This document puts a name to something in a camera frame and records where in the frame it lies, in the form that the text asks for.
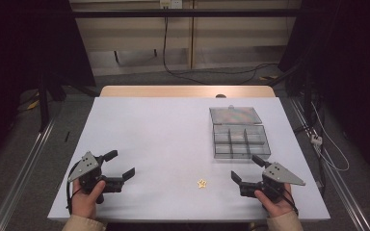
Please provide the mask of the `black metal stand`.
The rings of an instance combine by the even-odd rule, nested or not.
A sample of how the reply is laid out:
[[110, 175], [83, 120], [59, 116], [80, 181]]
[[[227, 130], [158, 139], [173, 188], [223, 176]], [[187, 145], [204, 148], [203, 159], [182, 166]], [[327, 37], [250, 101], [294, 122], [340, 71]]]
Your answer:
[[40, 102], [40, 131], [43, 132], [49, 123], [49, 109], [47, 102], [47, 89], [45, 84], [45, 77], [40, 76], [39, 81], [39, 102]]

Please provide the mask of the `black horizontal bar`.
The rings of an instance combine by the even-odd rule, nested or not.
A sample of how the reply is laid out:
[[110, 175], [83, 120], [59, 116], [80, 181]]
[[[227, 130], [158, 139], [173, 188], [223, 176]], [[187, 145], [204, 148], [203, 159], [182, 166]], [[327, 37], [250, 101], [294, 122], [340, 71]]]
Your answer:
[[297, 9], [259, 9], [259, 10], [112, 10], [75, 11], [78, 18], [107, 17], [285, 17], [298, 16], [304, 12]]

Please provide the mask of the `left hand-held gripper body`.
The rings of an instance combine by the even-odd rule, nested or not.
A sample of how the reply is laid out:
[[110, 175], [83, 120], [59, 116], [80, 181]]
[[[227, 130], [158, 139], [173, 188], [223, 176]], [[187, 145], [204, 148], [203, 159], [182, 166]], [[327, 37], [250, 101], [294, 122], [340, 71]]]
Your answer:
[[66, 186], [67, 203], [71, 203], [72, 195], [70, 193], [69, 184], [74, 180], [78, 180], [82, 191], [84, 193], [90, 193], [95, 185], [103, 180], [106, 183], [104, 188], [105, 193], [120, 193], [124, 181], [122, 177], [106, 177], [102, 174], [101, 167], [105, 162], [103, 156], [94, 156], [91, 151], [88, 151], [79, 162], [77, 162], [71, 169], [68, 177]]

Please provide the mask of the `black curtain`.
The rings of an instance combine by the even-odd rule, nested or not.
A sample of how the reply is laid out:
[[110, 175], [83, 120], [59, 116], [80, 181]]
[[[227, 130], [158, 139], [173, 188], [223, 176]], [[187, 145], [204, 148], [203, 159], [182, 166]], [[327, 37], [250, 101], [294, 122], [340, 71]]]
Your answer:
[[370, 0], [301, 0], [300, 8], [321, 13], [296, 18], [278, 68], [319, 41], [308, 62], [313, 81], [370, 165]]
[[93, 86], [95, 80], [71, 0], [0, 0], [0, 146], [17, 114], [20, 94], [45, 79], [62, 98], [61, 85]]

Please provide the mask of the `person's right hand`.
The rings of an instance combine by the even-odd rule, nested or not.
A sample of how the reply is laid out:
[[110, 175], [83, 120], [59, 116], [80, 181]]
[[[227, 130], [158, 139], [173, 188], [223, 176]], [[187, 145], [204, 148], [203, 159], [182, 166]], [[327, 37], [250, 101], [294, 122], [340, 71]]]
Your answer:
[[291, 193], [291, 186], [287, 183], [284, 184], [283, 196], [278, 202], [273, 202], [261, 191], [255, 191], [254, 194], [266, 208], [270, 218], [278, 217], [288, 212], [295, 211], [295, 203]]

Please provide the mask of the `white wall outlet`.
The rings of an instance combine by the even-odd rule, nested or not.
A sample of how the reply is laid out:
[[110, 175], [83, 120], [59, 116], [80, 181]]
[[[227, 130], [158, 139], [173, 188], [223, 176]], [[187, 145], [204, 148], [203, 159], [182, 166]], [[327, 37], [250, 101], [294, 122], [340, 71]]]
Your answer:
[[182, 9], [182, 0], [159, 0], [161, 9]]

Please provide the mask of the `person's left hand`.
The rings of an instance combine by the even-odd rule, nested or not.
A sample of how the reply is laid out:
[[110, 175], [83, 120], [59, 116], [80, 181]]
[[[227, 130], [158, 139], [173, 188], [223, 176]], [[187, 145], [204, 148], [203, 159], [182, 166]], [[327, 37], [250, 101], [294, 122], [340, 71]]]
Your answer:
[[74, 180], [71, 213], [82, 218], [96, 219], [96, 200], [103, 193], [104, 188], [105, 182], [99, 181], [89, 194], [85, 194], [79, 181]]

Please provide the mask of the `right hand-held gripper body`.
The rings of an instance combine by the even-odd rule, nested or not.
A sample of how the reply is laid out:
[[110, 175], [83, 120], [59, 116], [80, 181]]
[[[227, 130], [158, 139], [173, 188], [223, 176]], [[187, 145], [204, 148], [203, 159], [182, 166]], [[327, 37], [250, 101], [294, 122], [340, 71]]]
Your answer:
[[270, 200], [277, 201], [283, 196], [285, 183], [298, 186], [305, 185], [303, 179], [279, 163], [261, 162], [259, 166], [264, 168], [260, 182], [251, 183], [239, 179], [241, 196], [255, 198], [254, 192], [260, 191]]

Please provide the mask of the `clear plastic compartment box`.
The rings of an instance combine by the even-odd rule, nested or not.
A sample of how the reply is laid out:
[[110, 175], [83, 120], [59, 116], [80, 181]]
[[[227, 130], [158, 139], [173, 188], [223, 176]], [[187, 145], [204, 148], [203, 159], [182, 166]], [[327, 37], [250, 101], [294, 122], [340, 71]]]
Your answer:
[[211, 107], [216, 159], [267, 160], [271, 156], [266, 130], [254, 107]]

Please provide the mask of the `aluminium floor rail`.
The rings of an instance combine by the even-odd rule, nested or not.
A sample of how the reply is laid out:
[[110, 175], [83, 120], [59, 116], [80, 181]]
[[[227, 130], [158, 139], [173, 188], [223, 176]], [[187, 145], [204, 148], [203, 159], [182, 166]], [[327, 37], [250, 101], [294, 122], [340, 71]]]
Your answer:
[[53, 130], [56, 118], [52, 117], [44, 129], [38, 133], [32, 149], [29, 151], [26, 161], [24, 162], [20, 172], [17, 174], [14, 182], [11, 185], [9, 192], [0, 205], [0, 231], [6, 231], [13, 212], [23, 195], [25, 187], [29, 182], [42, 150], [44, 149], [47, 140]]
[[[304, 106], [301, 104], [300, 100], [293, 98], [290, 102], [301, 125], [304, 127], [307, 136], [310, 138], [312, 135], [318, 135], [316, 129], [313, 128], [304, 117]], [[321, 159], [324, 172], [331, 180], [331, 183], [342, 201], [345, 210], [355, 225], [356, 231], [370, 231], [370, 223], [368, 222], [367, 217], [341, 176], [343, 170], [339, 170], [333, 163], [330, 153], [326, 148], [322, 147], [320, 144], [312, 144], [312, 148], [316, 152], [316, 156]]]

